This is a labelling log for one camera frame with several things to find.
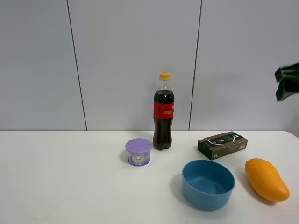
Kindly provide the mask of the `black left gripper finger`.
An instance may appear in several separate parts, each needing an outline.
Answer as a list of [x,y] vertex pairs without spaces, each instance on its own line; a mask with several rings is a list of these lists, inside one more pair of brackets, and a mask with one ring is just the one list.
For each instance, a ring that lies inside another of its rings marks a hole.
[[283,78],[277,81],[279,83],[276,91],[277,101],[283,101],[293,94],[299,92],[299,79]]

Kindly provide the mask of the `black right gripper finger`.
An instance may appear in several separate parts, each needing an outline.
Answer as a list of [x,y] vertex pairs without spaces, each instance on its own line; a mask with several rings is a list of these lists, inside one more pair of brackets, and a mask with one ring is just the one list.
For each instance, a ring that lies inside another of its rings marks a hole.
[[277,82],[282,81],[299,81],[299,63],[293,65],[286,65],[279,67],[275,72],[275,78]]

